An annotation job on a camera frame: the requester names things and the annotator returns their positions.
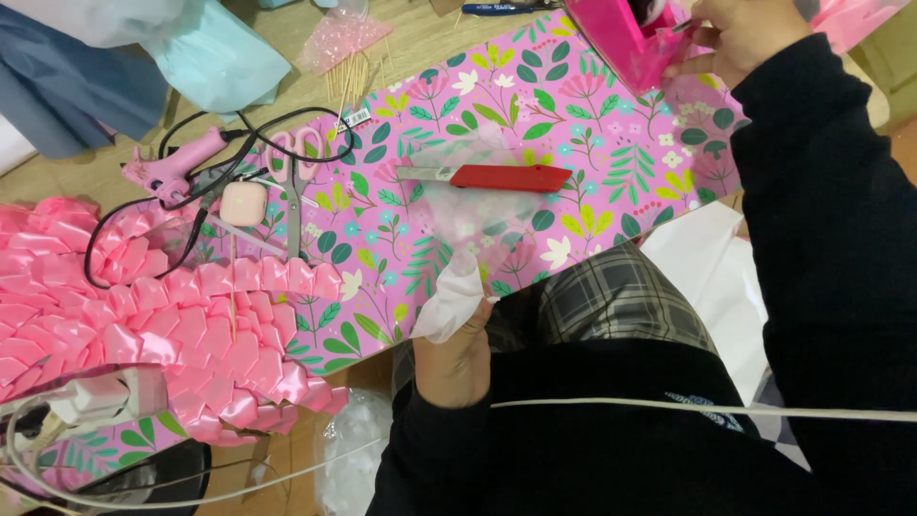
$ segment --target hand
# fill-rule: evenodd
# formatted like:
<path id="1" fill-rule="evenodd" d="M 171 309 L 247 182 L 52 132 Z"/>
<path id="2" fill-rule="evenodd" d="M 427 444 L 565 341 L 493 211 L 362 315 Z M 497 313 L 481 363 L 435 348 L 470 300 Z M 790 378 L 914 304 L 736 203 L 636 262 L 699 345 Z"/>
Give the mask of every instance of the hand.
<path id="1" fill-rule="evenodd" d="M 698 28 L 693 40 L 714 52 L 672 64 L 663 76 L 715 73 L 730 89 L 777 52 L 812 34 L 791 0 L 699 0 L 691 17 L 713 24 Z"/>
<path id="2" fill-rule="evenodd" d="M 482 299 L 477 311 L 441 344 L 414 339 L 417 392 L 444 409 L 470 407 L 491 388 L 491 347 L 484 325 L 493 306 Z"/>

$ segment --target pink tape dispenser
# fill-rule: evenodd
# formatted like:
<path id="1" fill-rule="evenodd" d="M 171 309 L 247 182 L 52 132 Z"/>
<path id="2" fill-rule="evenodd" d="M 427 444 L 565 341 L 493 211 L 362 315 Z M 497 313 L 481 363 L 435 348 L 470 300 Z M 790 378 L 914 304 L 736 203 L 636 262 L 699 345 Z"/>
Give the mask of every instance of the pink tape dispenser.
<path id="1" fill-rule="evenodd" d="M 145 161 L 140 158 L 140 148 L 135 147 L 134 159 L 130 163 L 121 163 L 121 174 L 163 201 L 173 202 L 174 196 L 187 196 L 191 189 L 184 177 L 222 151 L 227 142 L 225 132 L 210 128 L 203 138 L 184 144 L 161 160 Z"/>
<path id="2" fill-rule="evenodd" d="M 691 21 L 677 24 L 664 2 L 634 6 L 645 9 L 637 16 L 627 0 L 567 2 L 567 10 L 582 34 L 635 95 L 659 88 L 662 71 L 684 57 L 691 34 L 699 25 Z"/>

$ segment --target person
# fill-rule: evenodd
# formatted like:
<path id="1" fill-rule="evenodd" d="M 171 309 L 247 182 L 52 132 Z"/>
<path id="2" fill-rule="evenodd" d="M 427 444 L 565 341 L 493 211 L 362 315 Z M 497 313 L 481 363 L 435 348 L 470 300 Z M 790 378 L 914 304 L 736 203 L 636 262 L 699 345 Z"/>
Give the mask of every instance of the person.
<path id="1" fill-rule="evenodd" d="M 786 405 L 916 410 L 917 192 L 870 127 L 870 87 L 790 0 L 700 0 L 692 17 L 711 21 L 693 38 L 715 52 L 666 76 L 715 73 L 751 119 L 732 146 Z M 516 349 L 494 325 L 506 314 L 481 305 L 448 342 L 398 355 L 370 516 L 917 512 L 917 423 L 790 418 L 809 472 L 744 416 L 492 409 L 742 405 L 702 322 L 634 245 L 544 284 L 525 323 L 543 345 Z"/>

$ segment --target scissors handle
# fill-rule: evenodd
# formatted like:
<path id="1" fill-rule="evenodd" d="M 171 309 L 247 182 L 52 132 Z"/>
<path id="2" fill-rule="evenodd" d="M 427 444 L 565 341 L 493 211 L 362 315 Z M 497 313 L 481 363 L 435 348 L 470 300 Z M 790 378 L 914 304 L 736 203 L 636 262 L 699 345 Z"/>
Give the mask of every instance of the scissors handle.
<path id="1" fill-rule="evenodd" d="M 273 143 L 276 143 L 277 145 L 280 145 L 287 151 L 293 151 L 293 135 L 290 134 L 289 132 L 286 132 L 286 131 L 276 132 L 274 133 L 273 136 L 271 136 L 271 141 Z M 266 163 L 264 163 L 264 166 L 268 168 L 268 174 L 270 174 L 271 177 L 274 178 L 274 181 L 276 181 L 278 184 L 285 183 L 290 176 L 290 168 L 291 168 L 290 161 L 293 158 L 291 158 L 290 156 L 286 154 L 281 154 L 282 164 L 281 164 L 281 168 L 278 169 L 276 166 L 274 166 L 274 160 L 277 159 L 277 158 L 274 158 L 274 153 L 276 150 L 273 147 L 268 146 L 266 151 L 267 151 L 265 154 Z"/>
<path id="2" fill-rule="evenodd" d="M 318 134 L 318 131 L 312 128 L 302 128 L 296 131 L 296 149 L 297 153 L 301 156 L 305 156 L 305 137 L 311 135 L 315 138 L 315 150 L 317 151 L 316 158 L 325 157 L 325 143 L 322 141 L 322 135 Z M 298 164 L 299 168 L 299 178 L 303 181 L 312 181 L 315 177 L 315 174 L 318 173 L 318 166 L 321 163 L 309 163 L 306 166 L 307 162 L 300 161 Z"/>

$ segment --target red utility knife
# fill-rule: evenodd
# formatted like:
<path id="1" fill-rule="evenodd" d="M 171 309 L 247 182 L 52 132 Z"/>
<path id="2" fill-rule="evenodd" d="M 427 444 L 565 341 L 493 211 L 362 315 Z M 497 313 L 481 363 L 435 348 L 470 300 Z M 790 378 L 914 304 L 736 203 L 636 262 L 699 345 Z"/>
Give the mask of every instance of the red utility knife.
<path id="1" fill-rule="evenodd" d="M 399 179 L 448 181 L 459 188 L 487 188 L 554 194 L 570 178 L 571 171 L 547 165 L 461 165 L 444 167 L 396 166 Z"/>

